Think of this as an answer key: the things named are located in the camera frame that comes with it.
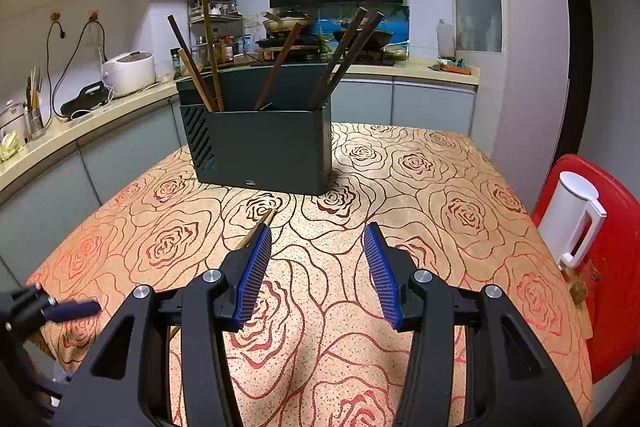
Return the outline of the light brown wooden chopstick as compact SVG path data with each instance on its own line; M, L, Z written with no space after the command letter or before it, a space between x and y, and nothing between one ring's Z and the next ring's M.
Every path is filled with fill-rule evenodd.
M206 36L206 44L207 50L209 54L209 64L210 69L212 70L212 82L214 85L215 97L218 111L222 112L224 110L224 99L222 98L221 87L219 83L218 77L218 64L216 58L216 51L214 46L214 36L212 30L212 22L210 22L210 10L209 10L209 2L208 0L202 0L202 13L203 13L203 23L204 30Z

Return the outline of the pale bamboo chopstick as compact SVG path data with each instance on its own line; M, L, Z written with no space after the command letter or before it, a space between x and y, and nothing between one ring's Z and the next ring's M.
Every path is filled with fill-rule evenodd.
M180 54L181 60L183 61L184 65L186 66L186 69L189 72L189 75L192 78L192 82L194 83L194 86L198 91L198 94L201 96L201 99L203 100L206 110L209 113L215 112L217 109L216 103L212 98L212 96L209 95L209 91L207 90L207 87L203 83L200 72L198 72L198 69L196 68L192 60L190 52L184 48L180 48L179 54Z

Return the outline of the dark brown wooden chopstick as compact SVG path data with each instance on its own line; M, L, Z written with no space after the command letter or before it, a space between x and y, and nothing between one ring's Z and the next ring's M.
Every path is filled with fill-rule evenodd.
M182 33L180 32L180 28L178 27L175 17L172 14L168 14L167 20L180 45L180 48L179 48L180 57L182 57L182 60L186 65L186 69L188 70L192 78L192 82L194 83L194 86L198 91L198 94L201 96L201 99L203 100L205 109L208 112L217 112L219 108L214 98L213 92L210 91L210 89L204 82L203 77L200 71L198 70L196 63L192 58L192 54L190 53L189 47L186 46L186 41L184 40Z

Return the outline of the dark black chopstick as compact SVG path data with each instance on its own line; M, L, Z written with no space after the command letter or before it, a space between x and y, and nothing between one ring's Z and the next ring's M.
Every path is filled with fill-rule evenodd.
M344 54L344 51L346 50L347 45L349 44L350 40L356 35L358 28L360 27L360 23L366 17L366 15L367 15L367 10L365 10L362 7L359 7L355 14L355 17L352 18L352 22L349 23L349 26L346 30L346 33L343 39L338 43L337 47L333 51L332 56L330 57L328 64L326 65L322 74L314 84L314 92L312 93L312 96L308 103L309 111L312 111L317 106L318 100L321 96L321 91L329 83L329 79L335 68L335 65L337 65L337 63L340 61L341 56Z
M378 10L364 10L359 8L356 16L338 43L334 53L322 72L312 95L308 109L320 110L329 101L332 92L355 62L364 45L375 32L378 24L383 20L383 13Z

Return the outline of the red plastic chair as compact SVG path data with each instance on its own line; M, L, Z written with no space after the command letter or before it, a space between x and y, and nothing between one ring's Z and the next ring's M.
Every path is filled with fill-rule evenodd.
M592 379L600 381L639 350L639 202L596 164L565 154L553 165L533 210L537 228L564 170L589 180L608 214L584 259L571 269L587 285L592 329L587 347Z

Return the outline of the rose patterned tablecloth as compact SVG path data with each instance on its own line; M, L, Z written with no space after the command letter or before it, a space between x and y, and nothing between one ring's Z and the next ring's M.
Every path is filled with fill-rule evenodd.
M58 298L93 298L99 317L48 325L64 369L137 285L182 286L273 218L272 257L255 311L226 337L247 426L387 426L411 343L382 316L361 236L388 244L448 284L500 286L558 368L582 417L592 402L586 341L562 275L513 192L464 135L336 124L334 180L319 196L224 188L196 179L174 149L70 232L30 275Z

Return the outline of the steel pot with lid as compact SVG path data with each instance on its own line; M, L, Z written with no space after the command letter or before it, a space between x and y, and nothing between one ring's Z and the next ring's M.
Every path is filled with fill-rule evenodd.
M24 103L14 100L6 101L6 107L0 114L0 138L15 132L18 142L24 146L29 137L27 121L25 117Z

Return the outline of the white plastic pitcher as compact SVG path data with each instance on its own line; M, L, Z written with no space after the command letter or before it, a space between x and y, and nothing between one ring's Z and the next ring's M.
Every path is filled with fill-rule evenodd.
M574 269L589 251L606 216L598 189L583 176L564 170L538 232L555 262Z

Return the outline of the countertop utensil jar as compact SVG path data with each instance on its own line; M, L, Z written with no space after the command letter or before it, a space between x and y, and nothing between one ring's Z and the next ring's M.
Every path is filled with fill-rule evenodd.
M25 88L25 111L30 140L37 140L44 135L44 123L40 111L40 94L40 67L35 65L27 76Z

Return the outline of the black handheld appliance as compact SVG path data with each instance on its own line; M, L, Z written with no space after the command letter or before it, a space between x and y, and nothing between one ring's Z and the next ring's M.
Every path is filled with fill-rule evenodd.
M99 80L85 86L76 98L62 104L61 115L68 120L84 116L98 106L104 106L110 100L111 91Z

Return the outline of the white rice cooker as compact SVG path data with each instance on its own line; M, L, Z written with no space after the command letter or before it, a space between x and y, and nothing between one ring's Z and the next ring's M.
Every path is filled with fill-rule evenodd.
M101 77L116 98L134 94L155 83L153 54L147 51L119 54L102 64Z

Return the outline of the dark green utensil holder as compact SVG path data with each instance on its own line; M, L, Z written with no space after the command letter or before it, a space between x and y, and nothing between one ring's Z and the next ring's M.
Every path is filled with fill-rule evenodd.
M176 83L192 164L202 184L321 195L332 172L331 106L308 103L322 64L280 69L263 109L254 108L269 66L221 71L222 112L209 112L192 80Z

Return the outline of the metal spice rack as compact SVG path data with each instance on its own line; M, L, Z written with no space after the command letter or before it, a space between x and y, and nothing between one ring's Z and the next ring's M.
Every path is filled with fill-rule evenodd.
M243 52L244 22L236 0L186 0L191 54L203 72L212 66L208 38L218 68L238 62Z

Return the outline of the brown chopstick in holder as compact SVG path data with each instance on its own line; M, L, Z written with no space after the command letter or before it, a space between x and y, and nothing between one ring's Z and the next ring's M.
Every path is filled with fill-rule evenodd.
M265 80L265 83L262 85L262 91L260 91L260 94L254 106L255 110L260 110L265 105L265 101L270 94L271 88L274 84L274 81L276 80L276 77L281 69L281 66L284 60L286 59L288 52L293 47L296 41L296 38L299 36L299 33L303 27L304 27L304 24L302 22L297 22L294 25L294 28L292 28L292 30L290 31L290 34L288 34L288 37L285 39L285 42L280 51L280 54L278 55L276 62L274 62L269 72L269 75Z

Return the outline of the brown clay pot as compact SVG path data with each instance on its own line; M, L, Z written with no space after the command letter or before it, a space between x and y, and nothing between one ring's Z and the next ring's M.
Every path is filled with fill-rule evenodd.
M287 33L292 31L296 24L300 24L303 27L300 30L301 33L309 33L310 29L314 26L314 22L316 22L316 20L308 16L307 13L299 11L285 11L281 14L264 11L262 16L264 17L262 25L268 35Z

